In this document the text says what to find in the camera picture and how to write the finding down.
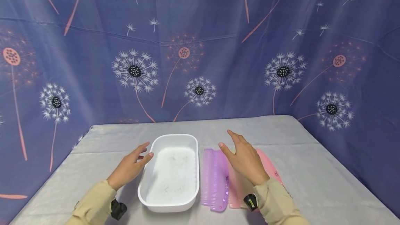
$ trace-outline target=comb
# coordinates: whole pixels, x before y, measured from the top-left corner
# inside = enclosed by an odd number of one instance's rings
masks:
[[[204,149],[200,203],[212,211],[223,212],[229,196],[227,159],[222,151]]]
[[[266,154],[260,149],[256,149],[258,155],[260,156],[261,163],[265,169],[265,172],[270,176],[279,181],[282,185],[281,176],[279,176],[276,168],[274,167],[271,160],[266,156]],[[253,185],[242,175],[236,172],[230,164],[229,168],[229,207],[231,209],[247,209],[247,205],[244,203],[243,199],[248,194],[253,192]]]

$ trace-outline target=black device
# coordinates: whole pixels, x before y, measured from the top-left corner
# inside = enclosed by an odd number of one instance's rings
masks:
[[[117,199],[113,199],[111,202],[111,217],[119,220],[125,214],[127,207],[125,204],[118,202]]]
[[[257,198],[254,194],[248,194],[243,201],[249,207],[251,212],[258,209]]]

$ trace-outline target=purple comb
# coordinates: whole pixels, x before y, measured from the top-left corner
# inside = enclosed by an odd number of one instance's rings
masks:
[[[200,201],[212,211],[223,212],[229,196],[229,172],[222,151],[204,149]]]

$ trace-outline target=left hand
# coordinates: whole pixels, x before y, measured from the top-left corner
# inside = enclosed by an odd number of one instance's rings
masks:
[[[113,173],[107,178],[108,184],[115,189],[115,191],[118,191],[122,186],[134,180],[144,166],[153,158],[154,154],[152,152],[145,156],[140,155],[147,151],[147,146],[149,144],[150,142],[146,142],[124,156]]]

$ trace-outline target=dandelion print fabric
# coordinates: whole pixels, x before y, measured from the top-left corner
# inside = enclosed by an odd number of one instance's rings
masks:
[[[400,217],[400,1],[2,0],[0,9],[0,224],[92,125],[263,115],[295,117]]]

